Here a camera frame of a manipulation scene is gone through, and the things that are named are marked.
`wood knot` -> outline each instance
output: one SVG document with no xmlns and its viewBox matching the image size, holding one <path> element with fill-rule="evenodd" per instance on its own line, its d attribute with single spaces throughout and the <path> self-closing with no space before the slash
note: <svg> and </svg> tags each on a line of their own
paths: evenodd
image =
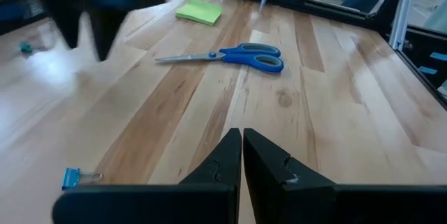
<svg viewBox="0 0 447 224">
<path fill-rule="evenodd" d="M 293 103 L 293 97 L 290 95 L 290 91 L 287 89 L 281 89 L 277 91 L 278 104 L 282 108 L 290 107 Z"/>
</svg>

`wooden table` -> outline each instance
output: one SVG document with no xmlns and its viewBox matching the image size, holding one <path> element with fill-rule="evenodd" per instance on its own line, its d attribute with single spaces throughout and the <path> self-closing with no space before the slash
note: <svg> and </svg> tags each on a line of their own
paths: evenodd
<svg viewBox="0 0 447 224">
<path fill-rule="evenodd" d="M 67 167 L 105 184 L 175 184 L 232 127 L 339 183 L 447 183 L 446 111 L 376 32 L 247 0 L 225 0 L 210 27 L 176 19 L 183 3 L 132 13 L 103 63 L 85 19 L 73 51 L 59 38 L 14 55 L 44 22 L 1 37 L 1 223 L 49 223 Z M 154 61 L 241 42 L 279 47 L 283 73 Z M 253 223 L 245 180 L 241 194 L 240 222 Z"/>
</svg>

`scissors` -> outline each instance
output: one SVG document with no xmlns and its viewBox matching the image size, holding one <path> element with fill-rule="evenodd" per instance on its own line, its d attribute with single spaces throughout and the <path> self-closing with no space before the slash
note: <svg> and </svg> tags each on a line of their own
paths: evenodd
<svg viewBox="0 0 447 224">
<path fill-rule="evenodd" d="M 279 56 L 281 56 L 281 51 L 277 47 L 263 43 L 241 43 L 237 47 L 220 49 L 218 52 L 166 57 L 155 60 L 160 62 L 221 60 L 226 63 L 245 64 L 269 73 L 280 73 L 284 68 L 284 62 Z"/>
</svg>

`binder clip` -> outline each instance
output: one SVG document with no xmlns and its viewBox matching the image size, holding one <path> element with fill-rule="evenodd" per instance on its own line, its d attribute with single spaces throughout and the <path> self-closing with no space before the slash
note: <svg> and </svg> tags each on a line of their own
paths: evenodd
<svg viewBox="0 0 447 224">
<path fill-rule="evenodd" d="M 62 181 L 62 190 L 68 188 L 74 188 L 78 184 L 91 184 L 100 181 L 103 178 L 103 174 L 81 173 L 80 168 L 67 168 L 65 170 L 64 180 Z"/>
</svg>

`scissor blade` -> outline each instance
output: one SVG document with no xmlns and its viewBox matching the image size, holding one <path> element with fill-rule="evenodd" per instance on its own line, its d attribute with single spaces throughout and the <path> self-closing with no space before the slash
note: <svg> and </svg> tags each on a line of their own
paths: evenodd
<svg viewBox="0 0 447 224">
<path fill-rule="evenodd" d="M 208 56 L 208 53 L 204 54 L 190 54 L 190 55 L 182 55 L 176 57 L 164 57 L 160 59 L 155 59 L 160 62 L 171 62 L 171 61 L 194 61 L 194 60 L 213 60 Z"/>
</svg>

